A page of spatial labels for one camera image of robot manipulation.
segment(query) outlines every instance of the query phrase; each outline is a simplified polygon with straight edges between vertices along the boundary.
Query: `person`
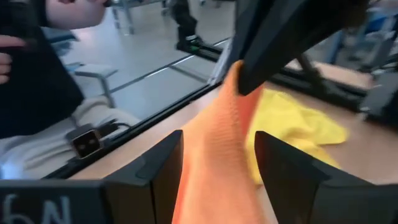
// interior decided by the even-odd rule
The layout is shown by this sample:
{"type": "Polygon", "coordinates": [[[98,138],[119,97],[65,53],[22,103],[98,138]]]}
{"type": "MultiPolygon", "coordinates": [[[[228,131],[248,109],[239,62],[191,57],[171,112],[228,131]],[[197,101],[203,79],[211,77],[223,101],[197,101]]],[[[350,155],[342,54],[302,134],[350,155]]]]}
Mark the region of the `person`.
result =
{"type": "Polygon", "coordinates": [[[177,50],[193,53],[203,44],[202,38],[197,35],[198,21],[191,15],[188,0],[171,0],[169,2],[171,15],[178,24],[177,50]]]}
{"type": "MultiPolygon", "coordinates": [[[[80,29],[98,25],[106,0],[30,0],[38,25],[80,29]]],[[[41,179],[75,157],[65,135],[112,119],[134,125],[106,98],[85,99],[47,42],[34,28],[35,47],[0,21],[0,179],[41,179]]]]}

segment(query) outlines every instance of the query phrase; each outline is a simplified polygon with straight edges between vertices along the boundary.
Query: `yellow cloth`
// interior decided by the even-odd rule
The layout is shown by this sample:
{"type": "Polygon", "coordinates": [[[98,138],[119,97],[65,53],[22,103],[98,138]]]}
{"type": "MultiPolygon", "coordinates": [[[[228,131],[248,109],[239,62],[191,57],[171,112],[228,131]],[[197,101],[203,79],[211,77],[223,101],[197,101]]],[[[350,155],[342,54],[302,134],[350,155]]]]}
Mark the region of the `yellow cloth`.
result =
{"type": "Polygon", "coordinates": [[[337,162],[319,145],[339,144],[348,137],[343,127],[322,112],[304,107],[286,93],[264,89],[246,136],[248,163],[257,184],[262,180],[254,152],[256,131],[265,131],[337,168],[337,162]]]}

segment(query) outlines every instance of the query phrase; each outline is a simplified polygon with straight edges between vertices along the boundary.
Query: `orange sock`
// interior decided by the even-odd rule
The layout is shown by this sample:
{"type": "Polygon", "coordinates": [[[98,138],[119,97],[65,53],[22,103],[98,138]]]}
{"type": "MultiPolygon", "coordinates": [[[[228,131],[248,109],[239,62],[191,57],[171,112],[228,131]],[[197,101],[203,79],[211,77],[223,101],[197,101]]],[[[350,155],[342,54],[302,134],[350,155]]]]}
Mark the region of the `orange sock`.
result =
{"type": "Polygon", "coordinates": [[[266,223],[244,150],[262,87],[238,96],[242,64],[231,67],[219,97],[183,127],[183,171],[173,224],[266,223]]]}

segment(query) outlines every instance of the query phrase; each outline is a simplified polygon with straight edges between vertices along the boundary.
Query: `grey pants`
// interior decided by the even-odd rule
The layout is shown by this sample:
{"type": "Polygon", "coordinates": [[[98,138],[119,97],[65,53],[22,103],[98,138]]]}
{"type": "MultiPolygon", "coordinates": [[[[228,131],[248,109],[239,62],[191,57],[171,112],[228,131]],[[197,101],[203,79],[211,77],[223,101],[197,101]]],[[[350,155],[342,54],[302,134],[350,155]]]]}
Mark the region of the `grey pants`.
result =
{"type": "Polygon", "coordinates": [[[65,139],[66,133],[76,128],[75,123],[99,126],[112,119],[130,125],[139,122],[119,109],[110,108],[102,96],[85,100],[72,117],[31,136],[0,139],[1,179],[41,179],[64,166],[75,157],[65,139]]]}

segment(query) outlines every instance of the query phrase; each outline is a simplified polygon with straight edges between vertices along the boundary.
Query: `gym floor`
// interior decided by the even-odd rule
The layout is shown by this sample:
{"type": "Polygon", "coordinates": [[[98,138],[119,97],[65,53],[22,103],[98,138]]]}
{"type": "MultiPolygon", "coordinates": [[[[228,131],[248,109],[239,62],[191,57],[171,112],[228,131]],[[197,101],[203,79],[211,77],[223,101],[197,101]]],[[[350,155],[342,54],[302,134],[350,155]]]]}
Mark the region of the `gym floor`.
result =
{"type": "MultiPolygon", "coordinates": [[[[199,20],[198,34],[215,44],[233,33],[234,4],[223,2],[216,8],[212,0],[200,6],[191,0],[192,14],[199,20]]],[[[161,15],[161,3],[130,10],[135,33],[126,35],[126,23],[117,30],[111,10],[102,24],[89,29],[74,30],[79,42],[63,57],[66,63],[82,62],[110,65],[118,72],[108,78],[116,107],[139,119],[146,119],[168,107],[207,82],[215,63],[174,49],[177,25],[169,15],[161,15]],[[167,64],[183,59],[174,69],[167,64]]],[[[123,12],[119,12],[125,21],[123,12]]],[[[76,77],[86,97],[102,94],[99,83],[76,77]]]]}

